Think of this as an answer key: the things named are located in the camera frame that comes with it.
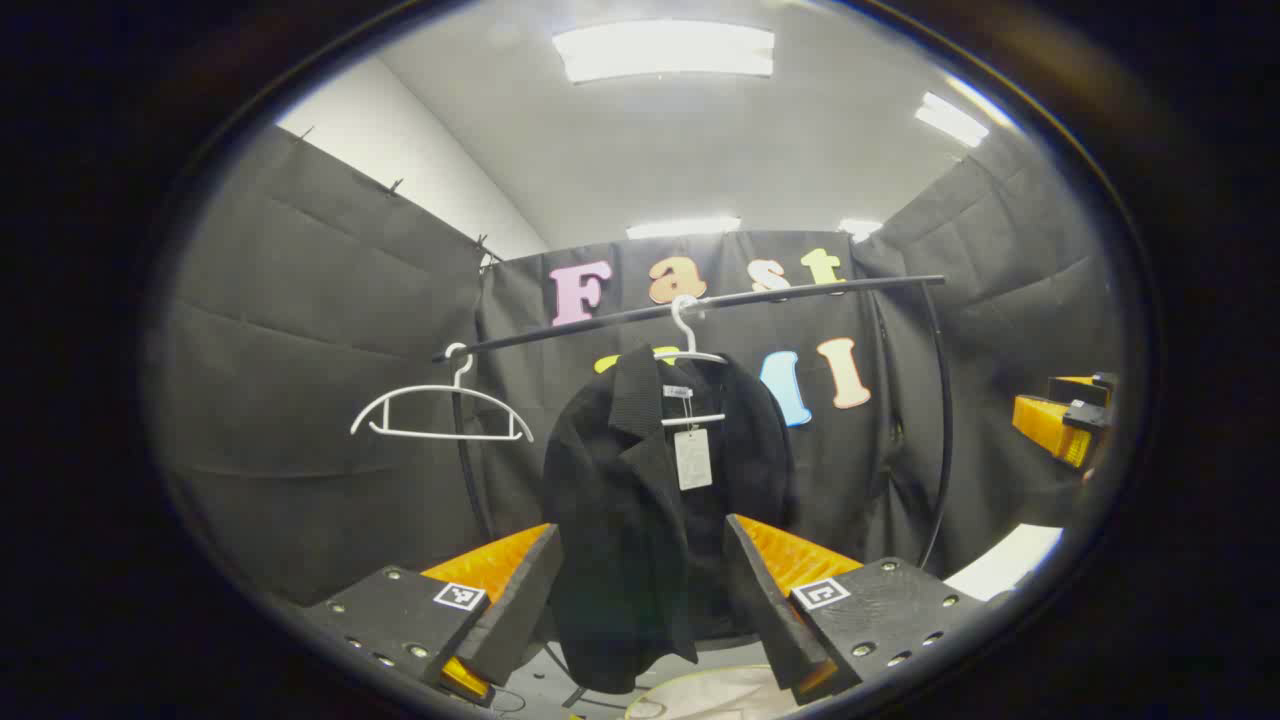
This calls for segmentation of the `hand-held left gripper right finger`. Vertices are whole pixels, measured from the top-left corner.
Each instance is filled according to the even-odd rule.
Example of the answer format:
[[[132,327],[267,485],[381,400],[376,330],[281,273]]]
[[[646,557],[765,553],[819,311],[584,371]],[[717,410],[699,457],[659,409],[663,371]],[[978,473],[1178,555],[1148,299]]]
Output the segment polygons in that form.
[[[799,705],[884,685],[989,611],[901,559],[859,562],[741,514],[724,519],[723,560],[730,600]]]

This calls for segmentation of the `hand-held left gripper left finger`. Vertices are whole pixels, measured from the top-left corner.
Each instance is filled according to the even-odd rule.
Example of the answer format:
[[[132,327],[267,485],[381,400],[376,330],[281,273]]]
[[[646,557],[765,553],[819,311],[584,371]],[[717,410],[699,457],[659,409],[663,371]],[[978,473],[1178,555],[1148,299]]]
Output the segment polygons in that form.
[[[543,523],[421,571],[385,566],[305,610],[326,635],[477,706],[525,662],[564,559]]]

